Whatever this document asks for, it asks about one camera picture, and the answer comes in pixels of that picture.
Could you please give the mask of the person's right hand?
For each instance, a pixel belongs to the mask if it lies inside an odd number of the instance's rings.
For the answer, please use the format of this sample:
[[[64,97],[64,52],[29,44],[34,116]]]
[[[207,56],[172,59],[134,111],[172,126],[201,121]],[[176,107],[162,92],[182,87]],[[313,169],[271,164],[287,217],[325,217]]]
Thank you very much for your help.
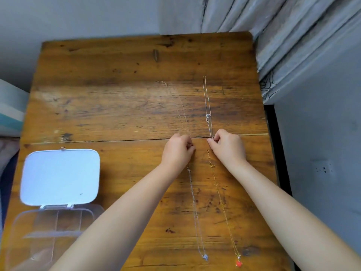
[[[219,149],[213,153],[229,171],[246,163],[246,152],[240,136],[219,129],[212,139],[219,145]]]

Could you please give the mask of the person's left hand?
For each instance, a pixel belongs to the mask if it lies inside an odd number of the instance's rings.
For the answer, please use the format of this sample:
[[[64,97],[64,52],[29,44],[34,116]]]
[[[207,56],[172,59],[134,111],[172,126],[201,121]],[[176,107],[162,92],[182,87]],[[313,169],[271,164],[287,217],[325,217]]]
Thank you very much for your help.
[[[188,165],[192,156],[187,155],[187,147],[194,146],[189,135],[174,134],[165,144],[161,167],[175,179]]]

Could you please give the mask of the person's left forearm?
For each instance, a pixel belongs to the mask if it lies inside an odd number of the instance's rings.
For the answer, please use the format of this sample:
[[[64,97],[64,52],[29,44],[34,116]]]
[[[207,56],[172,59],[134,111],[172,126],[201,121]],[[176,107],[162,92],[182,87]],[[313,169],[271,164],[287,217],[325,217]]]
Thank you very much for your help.
[[[120,271],[186,164],[161,163],[115,201],[50,271]]]

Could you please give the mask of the person's right forearm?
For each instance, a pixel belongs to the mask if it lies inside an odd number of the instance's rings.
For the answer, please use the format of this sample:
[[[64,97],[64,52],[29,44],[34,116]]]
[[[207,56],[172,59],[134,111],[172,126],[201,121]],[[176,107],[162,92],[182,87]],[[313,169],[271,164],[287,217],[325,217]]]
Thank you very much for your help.
[[[226,168],[301,271],[361,271],[361,257],[349,245],[247,161]]]

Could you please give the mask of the clear jewelry box with lid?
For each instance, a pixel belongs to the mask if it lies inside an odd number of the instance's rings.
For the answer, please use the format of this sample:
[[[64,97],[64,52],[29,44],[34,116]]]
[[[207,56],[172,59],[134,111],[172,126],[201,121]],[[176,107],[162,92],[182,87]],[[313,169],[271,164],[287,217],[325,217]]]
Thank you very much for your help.
[[[94,204],[100,156],[92,149],[44,150],[24,161],[20,201],[32,209],[16,216],[5,271],[48,271],[104,212]]]

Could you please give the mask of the grey curtain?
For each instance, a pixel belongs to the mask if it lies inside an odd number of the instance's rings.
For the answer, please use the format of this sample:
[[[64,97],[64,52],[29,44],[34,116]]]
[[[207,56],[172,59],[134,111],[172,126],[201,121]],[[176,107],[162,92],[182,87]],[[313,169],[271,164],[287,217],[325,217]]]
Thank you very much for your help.
[[[264,104],[361,24],[361,0],[159,0],[160,34],[250,32]]]

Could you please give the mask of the pink and blue fabric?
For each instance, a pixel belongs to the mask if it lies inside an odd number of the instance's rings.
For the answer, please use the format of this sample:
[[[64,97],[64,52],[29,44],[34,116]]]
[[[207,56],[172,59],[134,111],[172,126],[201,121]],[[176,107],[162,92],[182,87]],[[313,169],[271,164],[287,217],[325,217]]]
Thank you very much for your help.
[[[4,228],[20,150],[19,138],[0,137],[0,218]]]

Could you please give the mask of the white and teal storage box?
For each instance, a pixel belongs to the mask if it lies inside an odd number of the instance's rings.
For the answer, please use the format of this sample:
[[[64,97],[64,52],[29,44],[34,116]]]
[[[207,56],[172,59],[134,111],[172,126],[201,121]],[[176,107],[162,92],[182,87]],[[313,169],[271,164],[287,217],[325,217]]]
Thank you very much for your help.
[[[28,102],[28,92],[0,79],[0,136],[21,136]]]

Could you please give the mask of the white wall socket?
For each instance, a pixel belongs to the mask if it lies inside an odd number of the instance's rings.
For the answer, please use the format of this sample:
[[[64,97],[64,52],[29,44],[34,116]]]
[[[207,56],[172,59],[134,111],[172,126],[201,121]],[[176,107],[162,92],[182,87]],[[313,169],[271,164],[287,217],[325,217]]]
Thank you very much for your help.
[[[312,172],[315,178],[335,178],[336,171],[330,160],[312,160]]]

